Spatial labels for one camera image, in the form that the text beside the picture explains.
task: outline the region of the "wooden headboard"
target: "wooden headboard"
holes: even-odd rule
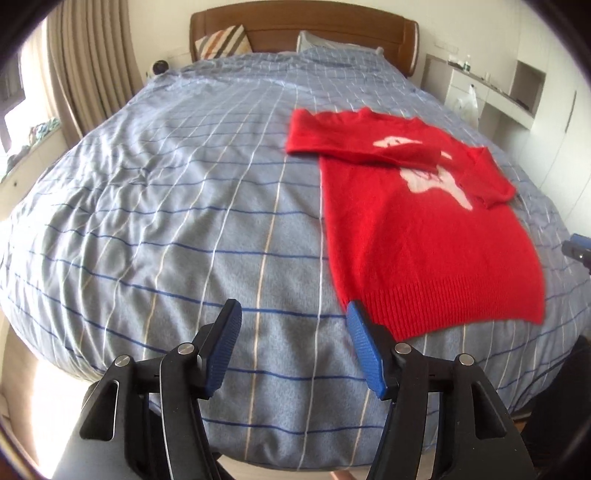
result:
[[[375,8],[317,0],[264,0],[227,5],[191,16],[189,49],[197,60],[195,41],[244,25],[252,51],[295,51],[300,30],[344,43],[383,47],[384,57],[410,77],[417,64],[418,24]]]

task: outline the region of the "striped pillow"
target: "striped pillow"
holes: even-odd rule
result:
[[[228,27],[195,42],[199,60],[219,59],[252,53],[251,44],[242,25]]]

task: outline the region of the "window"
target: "window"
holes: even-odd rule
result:
[[[6,125],[6,115],[25,99],[22,87],[18,55],[14,56],[0,72],[0,141],[4,153],[12,147],[12,139]]]

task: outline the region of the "bedspread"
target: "bedspread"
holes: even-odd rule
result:
[[[561,254],[568,232],[518,166],[360,51],[250,54],[154,79],[3,225],[2,310],[38,355],[96,380],[117,355],[151,358],[189,341],[236,298],[243,324],[229,371],[200,403],[212,448],[278,468],[371,463],[388,405],[365,384],[332,287],[317,159],[284,150],[294,108],[364,106],[489,147],[517,187],[511,206],[544,269],[543,326],[475,323],[411,343],[447,359],[471,353],[510,410],[524,404],[557,369],[529,388],[532,379],[589,324],[588,272]],[[433,397],[426,447],[436,412]]]

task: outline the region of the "beige curtain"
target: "beige curtain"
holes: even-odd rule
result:
[[[69,146],[140,88],[127,0],[64,0],[47,18],[53,97]]]

